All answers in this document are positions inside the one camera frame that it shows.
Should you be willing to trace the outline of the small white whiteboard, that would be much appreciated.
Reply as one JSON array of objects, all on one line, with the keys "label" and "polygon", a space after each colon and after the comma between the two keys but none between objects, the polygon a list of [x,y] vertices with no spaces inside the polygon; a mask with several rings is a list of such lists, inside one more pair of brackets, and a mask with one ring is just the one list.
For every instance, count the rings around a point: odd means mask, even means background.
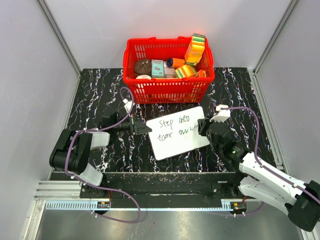
[{"label": "small white whiteboard", "polygon": [[152,129],[148,136],[154,158],[161,161],[209,145],[205,136],[190,130],[203,118],[203,108],[197,106],[147,120],[146,126]]}]

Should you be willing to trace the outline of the white whiteboard marker pen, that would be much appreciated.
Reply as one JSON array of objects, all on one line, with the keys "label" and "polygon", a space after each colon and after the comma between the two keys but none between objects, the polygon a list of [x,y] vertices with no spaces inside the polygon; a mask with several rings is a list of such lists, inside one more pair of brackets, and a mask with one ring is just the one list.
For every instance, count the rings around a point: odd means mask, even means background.
[{"label": "white whiteboard marker pen", "polygon": [[193,130],[198,131],[198,130],[199,130],[199,126],[198,126],[198,125],[195,125],[195,126],[193,126],[193,127],[190,127],[189,129],[190,129],[191,131],[193,131]]}]

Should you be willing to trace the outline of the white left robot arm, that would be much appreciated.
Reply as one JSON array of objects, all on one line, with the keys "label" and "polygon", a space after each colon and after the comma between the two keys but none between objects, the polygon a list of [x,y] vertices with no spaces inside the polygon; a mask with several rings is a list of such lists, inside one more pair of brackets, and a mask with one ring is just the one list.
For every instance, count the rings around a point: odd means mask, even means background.
[{"label": "white left robot arm", "polygon": [[152,129],[133,113],[120,118],[117,112],[102,116],[99,127],[103,130],[89,129],[78,133],[63,129],[49,157],[49,165],[91,184],[91,192],[103,198],[109,190],[108,185],[103,182],[104,175],[89,163],[91,151],[110,145],[118,132],[141,135],[152,132]]}]

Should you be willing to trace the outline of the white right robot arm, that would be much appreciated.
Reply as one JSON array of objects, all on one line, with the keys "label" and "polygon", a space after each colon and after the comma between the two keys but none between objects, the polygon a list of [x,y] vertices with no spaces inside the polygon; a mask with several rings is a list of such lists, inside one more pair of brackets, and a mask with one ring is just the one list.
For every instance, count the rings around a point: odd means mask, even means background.
[{"label": "white right robot arm", "polygon": [[285,213],[300,229],[314,230],[320,221],[319,183],[305,183],[257,157],[222,122],[202,118],[197,123],[199,135],[208,139],[226,169],[237,174],[227,186],[231,197],[255,198]]}]

